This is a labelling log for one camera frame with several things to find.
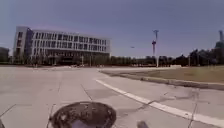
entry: concrete ground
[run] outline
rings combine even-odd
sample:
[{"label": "concrete ground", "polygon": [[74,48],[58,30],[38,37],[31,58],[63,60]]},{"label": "concrete ground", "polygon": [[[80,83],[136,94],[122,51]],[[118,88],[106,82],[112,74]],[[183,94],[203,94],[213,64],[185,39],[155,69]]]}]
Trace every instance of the concrete ground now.
[{"label": "concrete ground", "polygon": [[136,128],[140,120],[150,128],[224,127],[222,91],[108,77],[98,70],[0,67],[2,122],[6,128],[51,128],[48,119],[57,109],[92,100],[117,111],[116,128]]}]

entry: pavement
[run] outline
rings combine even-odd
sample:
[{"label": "pavement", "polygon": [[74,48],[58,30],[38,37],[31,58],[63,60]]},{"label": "pavement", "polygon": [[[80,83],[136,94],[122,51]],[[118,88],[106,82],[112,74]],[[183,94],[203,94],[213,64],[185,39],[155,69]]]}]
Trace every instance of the pavement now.
[{"label": "pavement", "polygon": [[0,67],[2,122],[6,128],[51,128],[49,116],[60,107],[97,101],[117,111],[115,128],[136,128],[141,120],[150,128],[224,128],[223,91],[109,77],[99,70]]}]

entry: white line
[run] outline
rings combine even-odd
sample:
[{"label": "white line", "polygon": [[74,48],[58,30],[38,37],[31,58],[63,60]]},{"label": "white line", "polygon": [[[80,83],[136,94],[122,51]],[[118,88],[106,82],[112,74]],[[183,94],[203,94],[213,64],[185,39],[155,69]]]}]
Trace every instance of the white line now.
[{"label": "white line", "polygon": [[120,90],[120,89],[118,89],[118,88],[115,88],[115,87],[113,87],[113,86],[110,86],[109,84],[106,84],[106,83],[104,83],[104,82],[102,82],[102,81],[100,81],[100,80],[95,79],[95,81],[97,81],[98,83],[104,85],[105,87],[107,87],[107,88],[109,88],[109,89],[112,89],[112,90],[114,90],[114,91],[116,91],[116,92],[119,92],[119,93],[121,93],[121,94],[125,94],[125,93],[127,93],[127,92],[122,91],[122,90]]},{"label": "white line", "polygon": [[133,95],[133,94],[131,94],[131,93],[126,93],[126,94],[124,94],[124,95],[127,96],[127,97],[129,97],[129,98],[131,98],[131,99],[135,99],[135,100],[137,100],[137,101],[139,101],[139,102],[141,102],[141,103],[144,103],[144,104],[148,104],[148,103],[151,102],[151,101],[148,100],[148,99],[145,99],[145,98],[142,98],[142,97]]},{"label": "white line", "polygon": [[[145,99],[143,97],[136,96],[134,94],[127,93],[123,90],[115,88],[115,87],[113,87],[109,84],[104,83],[103,81],[100,81],[100,80],[97,80],[97,79],[95,79],[95,81],[97,81],[98,83],[104,85],[105,87],[107,87],[109,89],[112,89],[116,92],[119,92],[119,93],[121,93],[121,94],[123,94],[123,95],[125,95],[125,96],[127,96],[131,99],[134,99],[138,102],[141,102],[141,103],[144,103],[144,104],[148,104],[148,103],[151,102],[150,100]],[[177,116],[180,116],[180,117],[183,117],[183,118],[186,118],[186,119],[191,119],[192,115],[193,115],[191,112],[187,112],[187,111],[180,110],[180,109],[177,109],[177,108],[169,107],[169,106],[157,103],[157,102],[153,102],[149,105],[154,107],[154,108],[160,109],[162,111],[165,111],[165,112],[168,112],[168,113],[171,113],[173,115],[177,115]],[[205,115],[201,115],[201,114],[194,114],[193,115],[193,120],[194,121],[200,121],[200,122],[205,123],[205,124],[211,124],[211,125],[215,125],[215,126],[224,128],[224,120],[223,119],[209,117],[209,116],[205,116]]]}]

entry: blue sky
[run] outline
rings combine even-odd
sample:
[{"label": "blue sky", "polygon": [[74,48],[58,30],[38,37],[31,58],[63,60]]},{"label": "blue sky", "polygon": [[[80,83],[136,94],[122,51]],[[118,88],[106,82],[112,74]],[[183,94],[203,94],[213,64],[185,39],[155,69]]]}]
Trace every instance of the blue sky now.
[{"label": "blue sky", "polygon": [[223,0],[1,0],[0,46],[12,48],[16,26],[111,38],[112,55],[158,55],[209,49],[224,29]]}]

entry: building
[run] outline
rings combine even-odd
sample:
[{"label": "building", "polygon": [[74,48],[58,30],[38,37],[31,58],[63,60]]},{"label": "building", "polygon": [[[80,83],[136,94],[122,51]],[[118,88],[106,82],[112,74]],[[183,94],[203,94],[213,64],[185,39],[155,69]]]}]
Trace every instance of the building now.
[{"label": "building", "polygon": [[0,47],[0,62],[8,62],[9,49]]},{"label": "building", "polygon": [[110,40],[80,33],[16,28],[13,58],[32,63],[91,65],[95,57],[110,56]]},{"label": "building", "polygon": [[224,41],[222,30],[219,31],[219,38],[220,38],[220,41],[222,42]]}]

